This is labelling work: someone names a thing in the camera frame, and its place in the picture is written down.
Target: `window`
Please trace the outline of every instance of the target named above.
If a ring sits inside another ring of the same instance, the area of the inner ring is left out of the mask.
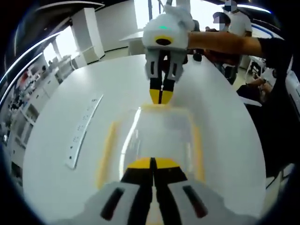
[[[45,60],[47,64],[49,65],[49,61],[53,61],[53,59],[56,57],[56,53],[54,51],[52,43],[50,43],[43,51]]]
[[[219,30],[219,25],[213,23],[212,15],[215,12],[223,12],[223,9],[211,2],[190,0],[191,15],[194,20],[197,20],[200,25],[200,30],[205,30],[206,26]]]
[[[152,4],[152,18],[155,19],[159,14],[164,12],[158,0],[150,0]],[[148,0],[135,0],[135,17],[138,29],[143,29],[149,22]],[[172,1],[172,6],[176,6],[176,0]]]
[[[143,29],[149,22],[148,0],[135,0],[135,17],[138,29]]]
[[[78,51],[71,27],[65,28],[62,33],[56,37],[56,44],[61,57],[73,55]]]
[[[158,0],[150,0],[152,4],[152,18],[156,18],[164,9],[159,6]],[[176,6],[176,0],[172,1],[172,6]],[[218,24],[213,23],[212,15],[215,12],[223,12],[223,9],[211,2],[203,0],[190,0],[191,15],[200,25],[200,30],[205,30],[206,26],[218,30]],[[149,22],[148,0],[135,0],[135,16],[138,29],[143,29]]]

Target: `white round table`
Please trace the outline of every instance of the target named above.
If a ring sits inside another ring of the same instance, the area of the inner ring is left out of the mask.
[[[142,39],[143,34],[144,34],[144,31],[136,32],[134,34],[128,35],[128,36],[120,39],[119,41],[130,42],[130,41],[140,40],[140,39]]]
[[[80,213],[97,192],[96,171],[109,126],[130,109],[151,103],[145,55],[98,62],[75,70],[42,110],[27,144],[24,196],[46,222]],[[77,167],[65,166],[67,145],[87,99],[103,94],[86,133]],[[259,216],[265,164],[255,126],[243,102],[205,58],[189,56],[170,101],[193,114],[202,135],[206,183],[239,214]]]

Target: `transparent plastic box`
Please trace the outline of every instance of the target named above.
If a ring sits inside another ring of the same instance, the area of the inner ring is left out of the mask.
[[[204,181],[200,135],[187,109],[146,105],[115,121],[105,142],[98,187],[120,180],[139,158],[171,158],[188,179]]]

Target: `white wall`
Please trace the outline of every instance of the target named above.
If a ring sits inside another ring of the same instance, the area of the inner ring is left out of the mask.
[[[96,19],[104,51],[128,46],[119,40],[138,31],[134,0],[101,9]]]

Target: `green led light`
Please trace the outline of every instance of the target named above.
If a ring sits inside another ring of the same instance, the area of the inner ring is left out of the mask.
[[[160,29],[165,29],[165,30],[168,29],[166,26],[160,26],[159,28],[160,28]]]

